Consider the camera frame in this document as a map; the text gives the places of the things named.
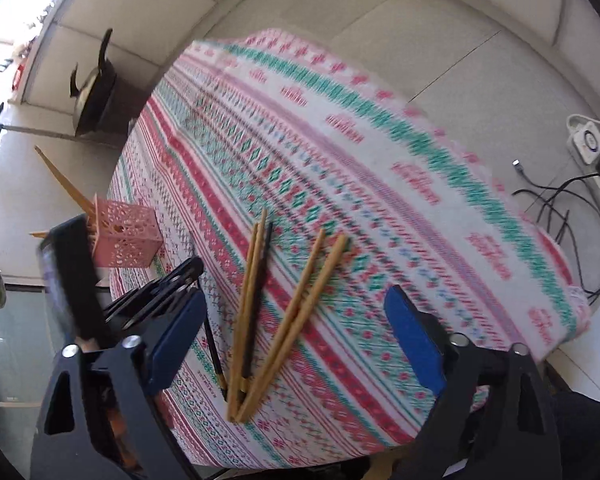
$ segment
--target silver bolt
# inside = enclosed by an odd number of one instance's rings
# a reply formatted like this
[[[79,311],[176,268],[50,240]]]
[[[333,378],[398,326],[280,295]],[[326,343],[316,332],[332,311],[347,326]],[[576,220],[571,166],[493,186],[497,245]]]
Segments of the silver bolt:
[[[79,351],[80,351],[80,347],[78,345],[65,346],[62,349],[62,357],[73,357]]]
[[[135,348],[141,341],[142,338],[139,335],[130,335],[122,340],[122,346],[125,348]]]
[[[464,334],[460,334],[458,332],[455,332],[455,333],[453,333],[452,335],[449,336],[449,342],[453,346],[465,347],[465,346],[469,345],[469,338],[467,336],[465,336]]]
[[[511,348],[514,354],[529,355],[529,347],[524,343],[515,343]]]

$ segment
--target perforated pink container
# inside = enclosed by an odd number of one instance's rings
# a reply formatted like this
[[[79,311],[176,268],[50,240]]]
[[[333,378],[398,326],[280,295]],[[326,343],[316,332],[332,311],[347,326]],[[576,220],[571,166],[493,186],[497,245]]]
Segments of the perforated pink container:
[[[155,211],[141,205],[103,200],[97,195],[93,202],[97,220],[95,265],[148,267],[163,242]]]

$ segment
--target pair of chopsticks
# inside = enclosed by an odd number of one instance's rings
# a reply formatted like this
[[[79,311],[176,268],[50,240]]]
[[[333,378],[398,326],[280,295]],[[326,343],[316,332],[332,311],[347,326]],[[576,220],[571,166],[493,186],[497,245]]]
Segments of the pair of chopsticks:
[[[227,420],[235,420],[240,404],[249,391],[256,322],[262,301],[267,255],[273,233],[273,224],[270,222],[265,235],[266,222],[267,210],[264,208],[260,216],[260,222],[253,227],[247,252],[246,269],[240,294],[240,309],[234,329],[233,355],[229,370]]]
[[[247,396],[235,416],[236,422],[246,422],[255,413],[264,393],[269,388],[269,385],[272,383],[280,368],[282,368],[282,365],[288,354],[291,352],[300,332],[302,332],[304,324],[309,319],[309,316],[311,316],[312,311],[318,302],[318,298],[320,298],[324,287],[327,285],[333,271],[342,257],[342,253],[344,252],[348,241],[347,236],[344,234],[340,235],[336,240],[314,285],[310,289],[306,299],[302,301],[302,294],[314,272],[315,263],[318,259],[324,237],[325,231],[324,229],[321,229],[318,233],[318,237],[315,239],[306,266],[302,271],[293,298],[286,308],[282,323],[276,331],[265,363],[260,369],[257,377],[253,380],[253,383],[251,383]]]

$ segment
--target striped tablecloth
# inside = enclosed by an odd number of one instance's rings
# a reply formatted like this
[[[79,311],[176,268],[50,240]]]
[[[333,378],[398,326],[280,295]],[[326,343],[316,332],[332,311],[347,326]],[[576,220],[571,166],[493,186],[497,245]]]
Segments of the striped tablecloth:
[[[432,406],[382,310],[399,284],[476,344],[541,359],[589,319],[559,248],[464,152],[384,83],[280,30],[193,43],[130,134],[110,198],[155,208],[152,268],[113,270],[116,295],[197,253],[224,368],[253,223],[275,221],[254,364],[315,235],[352,245],[248,424],[224,420],[201,332],[168,390],[193,463],[282,468],[404,444]]]

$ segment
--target blue gripper pad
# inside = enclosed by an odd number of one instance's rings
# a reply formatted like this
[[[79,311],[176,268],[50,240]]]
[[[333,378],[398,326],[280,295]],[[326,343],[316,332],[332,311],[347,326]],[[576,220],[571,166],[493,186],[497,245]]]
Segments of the blue gripper pad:
[[[147,395],[157,395],[171,386],[205,317],[205,295],[199,290],[182,307],[152,352],[151,375],[144,389]]]
[[[433,315],[418,311],[398,285],[387,291],[384,312],[418,381],[438,396],[446,385],[442,367],[447,338],[444,328]]]

